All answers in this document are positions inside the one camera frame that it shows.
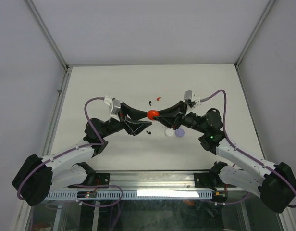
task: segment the white cable organizer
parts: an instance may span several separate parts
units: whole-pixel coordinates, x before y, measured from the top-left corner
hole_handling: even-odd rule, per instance
[[[78,199],[79,192],[91,192],[90,189],[69,189],[69,190],[57,190],[49,193],[45,200],[52,201],[71,201]],[[96,195],[90,198],[80,198],[80,200],[118,200],[121,196],[119,190],[99,190],[96,191]],[[137,196],[137,190],[126,190],[123,192],[122,200],[210,200],[212,199],[212,191],[209,190],[196,190],[199,197],[186,198],[186,197],[164,197],[164,196]]]

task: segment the metal corner post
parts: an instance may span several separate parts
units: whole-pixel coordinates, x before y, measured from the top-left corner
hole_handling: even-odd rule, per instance
[[[244,97],[245,97],[245,100],[246,100],[247,108],[248,108],[248,111],[249,111],[249,114],[250,114],[250,118],[251,118],[251,120],[252,120],[252,123],[253,123],[254,129],[255,129],[255,133],[256,133],[256,136],[257,136],[257,139],[258,139],[258,143],[259,143],[259,146],[260,146],[261,152],[262,152],[262,154],[263,154],[263,157],[266,158],[265,155],[264,155],[264,151],[263,151],[263,148],[262,148],[262,144],[261,144],[260,138],[259,138],[259,136],[258,136],[258,129],[257,129],[258,126],[256,126],[256,123],[255,123],[255,120],[254,120],[254,117],[253,117],[253,113],[252,113],[252,110],[251,110],[251,107],[250,107],[250,103],[249,103],[250,100],[249,100],[249,97],[247,96],[247,92],[246,92],[246,90],[245,90],[245,85],[244,85],[244,83],[243,83],[243,81],[242,81],[242,79],[241,79],[241,75],[240,75],[240,73],[239,73],[239,67],[236,67],[236,73],[237,73],[238,78],[239,78],[239,81],[240,81],[240,85],[241,85],[241,88],[242,88],[242,92],[243,92]]]
[[[239,67],[240,66],[240,64],[243,61],[243,59],[244,59],[247,51],[249,50],[250,46],[252,45],[252,43],[253,43],[256,35],[258,34],[258,32],[259,32],[262,24],[266,20],[267,16],[269,15],[269,13],[270,13],[273,5],[276,3],[276,1],[277,0],[270,0],[268,2],[268,4],[266,5],[266,7],[264,8],[264,10],[263,10],[263,12],[262,12],[259,20],[257,21],[257,23],[256,23],[253,31],[251,32],[251,34],[250,34],[250,36],[248,38],[248,40],[247,40],[247,42],[246,42],[246,44],[245,44],[245,46],[244,46],[244,48],[243,48],[243,50],[242,50],[242,52],[241,52],[241,54],[239,56],[237,62],[235,63],[235,66],[236,67]]]
[[[49,126],[47,129],[47,134],[43,141],[42,147],[40,149],[39,156],[46,155],[50,152],[50,149],[53,144],[53,138],[56,132],[58,120],[62,111],[63,100],[67,92],[67,86],[69,83],[70,75],[72,68],[68,68],[64,71],[62,76],[62,81],[59,89],[57,89],[57,97],[53,107],[52,116],[49,120]],[[12,222],[11,230],[12,231],[23,231],[27,227],[27,222],[30,218],[31,207],[27,204],[26,201],[19,201],[16,216]]]
[[[41,32],[43,33],[45,39],[49,43],[49,46],[51,47],[52,51],[54,52],[55,56],[63,66],[65,70],[68,69],[68,65],[66,64],[66,61],[64,57],[62,56],[60,50],[58,49],[52,35],[50,34],[46,24],[44,23],[43,19],[41,18],[39,11],[37,10],[35,4],[33,3],[33,0],[24,0],[26,3],[29,11],[31,12],[32,16],[36,20],[37,25],[39,26]]]
[[[296,231],[296,220],[290,208],[286,208],[278,216],[284,231]]]

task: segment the purple ball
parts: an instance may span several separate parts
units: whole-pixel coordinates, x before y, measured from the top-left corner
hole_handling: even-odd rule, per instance
[[[177,137],[183,137],[185,135],[185,131],[182,128],[175,130],[175,134]]]

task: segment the white ball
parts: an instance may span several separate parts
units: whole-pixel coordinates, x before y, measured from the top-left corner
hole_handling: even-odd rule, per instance
[[[165,135],[167,137],[172,137],[172,136],[174,136],[174,134],[175,134],[175,130],[174,129],[168,128],[168,129],[165,130]]]

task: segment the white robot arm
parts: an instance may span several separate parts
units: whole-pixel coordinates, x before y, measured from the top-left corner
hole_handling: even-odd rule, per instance
[[[199,141],[206,151],[219,155],[242,169],[228,166],[224,162],[215,163],[209,171],[209,178],[200,179],[207,187],[215,189],[215,182],[234,185],[258,196],[268,208],[277,213],[281,213],[296,197],[296,179],[291,168],[283,162],[276,165],[253,154],[243,154],[228,138],[217,109],[211,108],[203,116],[192,112],[205,101],[197,98],[192,91],[185,92],[184,102],[180,101],[165,110],[154,111],[153,117],[149,116],[149,112],[136,110],[116,99],[103,99],[110,107],[110,120],[89,120],[83,140],[62,153],[43,158],[31,155],[27,158],[12,184],[29,205],[40,203],[49,192],[57,189],[74,184],[95,185],[96,173],[86,161],[104,150],[108,144],[104,140],[106,136],[123,129],[133,136],[142,132],[152,124],[141,121],[145,117],[168,128],[185,126],[203,133]]]

